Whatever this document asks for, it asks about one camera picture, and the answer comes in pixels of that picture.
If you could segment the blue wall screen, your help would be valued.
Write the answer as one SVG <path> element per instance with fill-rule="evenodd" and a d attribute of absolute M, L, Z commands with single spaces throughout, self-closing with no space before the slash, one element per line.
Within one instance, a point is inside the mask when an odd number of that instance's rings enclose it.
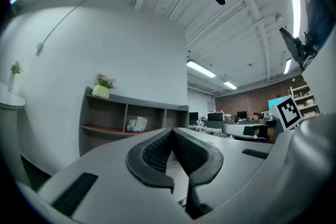
<path fill-rule="evenodd" d="M 286 101 L 287 100 L 287 96 L 284 96 L 284 97 L 279 97 L 279 98 L 276 98 L 276 99 L 271 99 L 268 101 L 268 105 L 269 105 L 269 111 L 275 111 L 277 110 L 277 105 Z"/>

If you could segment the white storage rack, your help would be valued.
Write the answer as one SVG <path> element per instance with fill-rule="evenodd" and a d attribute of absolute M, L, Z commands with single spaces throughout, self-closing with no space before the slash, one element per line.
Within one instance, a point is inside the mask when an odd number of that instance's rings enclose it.
<path fill-rule="evenodd" d="M 304 120 L 320 114 L 315 96 L 307 84 L 297 88 L 290 87 L 290 93 Z"/>

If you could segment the white plastic bag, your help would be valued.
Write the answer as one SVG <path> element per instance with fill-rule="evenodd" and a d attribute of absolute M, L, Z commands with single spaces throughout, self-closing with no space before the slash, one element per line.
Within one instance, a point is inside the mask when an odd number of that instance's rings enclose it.
<path fill-rule="evenodd" d="M 131 119 L 127 123 L 126 130 L 129 132 L 144 132 L 147 123 L 148 123 L 147 119 L 138 116 L 136 119 Z"/>

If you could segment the black mounted device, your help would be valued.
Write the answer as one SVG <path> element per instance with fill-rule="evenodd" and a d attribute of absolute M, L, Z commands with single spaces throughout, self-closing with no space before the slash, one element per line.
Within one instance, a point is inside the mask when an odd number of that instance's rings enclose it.
<path fill-rule="evenodd" d="M 283 27 L 281 27 L 279 31 L 285 41 L 287 49 L 292 55 L 292 58 L 298 63 L 300 70 L 305 71 L 307 60 L 313 59 L 319 52 L 317 42 L 305 31 L 303 32 L 305 37 L 304 44 L 298 37 L 295 38 Z"/>

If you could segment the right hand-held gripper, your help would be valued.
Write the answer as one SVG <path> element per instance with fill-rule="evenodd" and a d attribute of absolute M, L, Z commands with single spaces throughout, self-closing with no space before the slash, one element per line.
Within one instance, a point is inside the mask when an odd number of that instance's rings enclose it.
<path fill-rule="evenodd" d="M 277 110 L 268 111 L 263 118 L 252 124 L 225 124 L 222 133 L 234 139 L 274 143 L 278 135 L 296 127 L 302 115 L 292 96 L 277 105 Z"/>

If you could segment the pink flowers in cream pot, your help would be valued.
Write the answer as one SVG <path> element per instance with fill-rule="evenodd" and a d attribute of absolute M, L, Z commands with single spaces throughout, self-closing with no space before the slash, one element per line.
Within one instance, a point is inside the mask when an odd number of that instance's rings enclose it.
<path fill-rule="evenodd" d="M 96 74 L 92 95 L 103 99 L 109 99 L 110 90 L 114 89 L 115 83 L 116 80 L 114 78 L 109 78 L 101 73 Z"/>

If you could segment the grey wall conduit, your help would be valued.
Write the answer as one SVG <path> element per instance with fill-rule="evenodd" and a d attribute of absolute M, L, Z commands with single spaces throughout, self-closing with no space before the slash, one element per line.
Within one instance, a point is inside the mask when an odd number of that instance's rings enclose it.
<path fill-rule="evenodd" d="M 76 10 L 79 6 L 81 6 L 82 4 L 84 4 L 85 2 L 87 2 L 88 0 L 82 0 L 79 4 L 77 4 L 76 6 L 74 6 L 65 16 L 63 16 L 61 18 L 61 20 L 59 20 L 55 26 L 52 28 L 52 30 L 47 34 L 47 36 L 44 38 L 44 40 L 42 42 L 39 42 L 36 46 L 36 53 L 35 56 L 39 56 L 44 45 L 45 42 L 48 40 L 48 38 L 51 36 L 51 34 L 56 30 L 56 28 L 74 11 Z"/>

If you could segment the grey shelf unit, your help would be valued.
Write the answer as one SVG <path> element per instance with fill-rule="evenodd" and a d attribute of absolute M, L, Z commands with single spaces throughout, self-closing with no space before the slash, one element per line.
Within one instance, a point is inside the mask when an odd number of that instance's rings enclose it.
<path fill-rule="evenodd" d="M 166 104 L 110 94 L 104 99 L 86 87 L 79 118 L 79 155 L 97 146 L 166 127 L 188 127 L 188 105 Z M 143 131 L 128 131 L 131 120 L 147 120 Z"/>

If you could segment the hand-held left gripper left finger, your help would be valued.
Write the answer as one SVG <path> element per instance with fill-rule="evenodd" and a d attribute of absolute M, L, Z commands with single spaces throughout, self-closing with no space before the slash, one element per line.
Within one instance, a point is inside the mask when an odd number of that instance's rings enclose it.
<path fill-rule="evenodd" d="M 125 163 L 130 173 L 142 184 L 174 190 L 174 180 L 166 175 L 172 146 L 172 129 L 164 129 L 153 137 L 133 146 Z"/>

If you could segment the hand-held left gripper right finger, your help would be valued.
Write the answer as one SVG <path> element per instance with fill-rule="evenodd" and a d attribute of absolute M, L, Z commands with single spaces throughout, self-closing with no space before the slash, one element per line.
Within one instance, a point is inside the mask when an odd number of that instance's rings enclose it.
<path fill-rule="evenodd" d="M 209 184 L 216 177 L 224 156 L 215 146 L 178 129 L 172 130 L 172 150 L 188 176 L 185 211 L 192 219 L 197 219 L 213 209 L 200 202 L 196 187 Z"/>

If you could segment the small green plant in vase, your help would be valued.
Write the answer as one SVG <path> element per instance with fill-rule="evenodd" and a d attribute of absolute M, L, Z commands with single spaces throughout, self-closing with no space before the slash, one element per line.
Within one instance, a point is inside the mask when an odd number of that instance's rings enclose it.
<path fill-rule="evenodd" d="M 10 67 L 10 76 L 9 76 L 8 84 L 7 84 L 7 90 L 9 92 L 12 92 L 14 81 L 15 81 L 15 76 L 22 72 L 23 70 L 22 70 L 22 67 L 19 61 L 15 61 Z"/>

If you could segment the white round table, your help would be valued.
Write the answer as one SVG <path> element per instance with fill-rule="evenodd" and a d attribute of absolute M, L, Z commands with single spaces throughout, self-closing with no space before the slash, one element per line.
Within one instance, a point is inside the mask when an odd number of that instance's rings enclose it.
<path fill-rule="evenodd" d="M 24 98 L 11 91 L 8 91 L 7 86 L 0 82 L 0 108 L 18 110 L 24 106 Z"/>

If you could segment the person's dark blue top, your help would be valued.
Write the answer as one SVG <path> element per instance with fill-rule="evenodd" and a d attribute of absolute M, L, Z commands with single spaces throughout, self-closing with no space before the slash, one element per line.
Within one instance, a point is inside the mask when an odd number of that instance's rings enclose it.
<path fill-rule="evenodd" d="M 333 0 L 310 0 L 307 4 L 308 34 L 321 49 L 335 24 Z"/>

